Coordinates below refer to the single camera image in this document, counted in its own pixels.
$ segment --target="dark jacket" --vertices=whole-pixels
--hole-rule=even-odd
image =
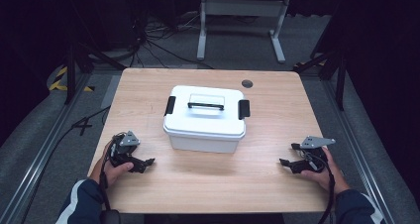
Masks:
[[[99,185],[91,179],[77,182],[68,195],[56,223],[100,223],[104,200]],[[337,195],[336,218],[339,224],[376,224],[382,214],[370,198],[350,189]]]

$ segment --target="wooden table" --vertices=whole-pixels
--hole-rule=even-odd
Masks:
[[[244,79],[254,86],[245,88]],[[233,154],[172,148],[163,130],[175,85],[241,90],[251,102],[246,136]],[[322,137],[295,72],[144,69],[124,70],[89,170],[113,135],[133,131],[133,157],[156,158],[144,173],[125,173],[108,189],[112,208],[125,213],[270,213],[324,211],[328,193],[292,174],[279,158],[301,160],[291,143]]]

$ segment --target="person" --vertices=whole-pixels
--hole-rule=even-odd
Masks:
[[[77,182],[71,193],[67,196],[56,223],[100,223],[100,214],[104,199],[99,187],[99,175],[103,159],[108,146],[105,147],[102,158],[96,163],[88,179]],[[333,160],[328,149],[323,148],[328,165],[335,178],[334,195],[336,200],[336,223],[338,224],[376,224],[383,222],[383,216],[375,207],[371,199],[351,189]],[[108,185],[117,181],[118,177],[133,167],[132,163],[125,163],[114,168],[108,161],[104,171]],[[329,190],[330,177],[326,168],[320,173],[304,170],[301,175],[318,182],[327,191]]]
[[[56,223],[101,223],[100,215],[104,197],[99,186],[99,176],[106,151],[110,145],[111,142],[106,145],[101,159],[96,163],[89,178],[80,180],[73,186],[60,210]],[[104,171],[108,186],[114,184],[120,175],[132,169],[133,166],[133,163],[125,163],[114,168],[107,161]]]
[[[373,204],[372,200],[357,190],[351,189],[339,167],[327,148],[323,147],[328,159],[328,166],[333,173],[336,182],[334,186],[334,199],[336,200],[336,223],[382,223],[383,216]],[[304,178],[318,182],[325,190],[329,191],[330,177],[326,168],[322,172],[303,170],[300,173]]]

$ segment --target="yellow tape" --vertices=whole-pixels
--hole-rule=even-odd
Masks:
[[[59,82],[61,81],[62,77],[64,76],[66,72],[67,72],[67,66],[64,65],[62,69],[59,70],[58,74],[56,75],[52,85],[50,86],[50,90],[62,90],[62,91],[67,90],[67,86],[59,84]],[[86,92],[93,92],[94,90],[95,90],[94,86],[86,86],[83,89],[83,91],[86,91]]]

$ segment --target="white plastic box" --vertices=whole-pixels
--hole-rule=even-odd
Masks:
[[[168,98],[163,129],[175,149],[233,153],[249,116],[250,102],[239,90],[178,85]]]

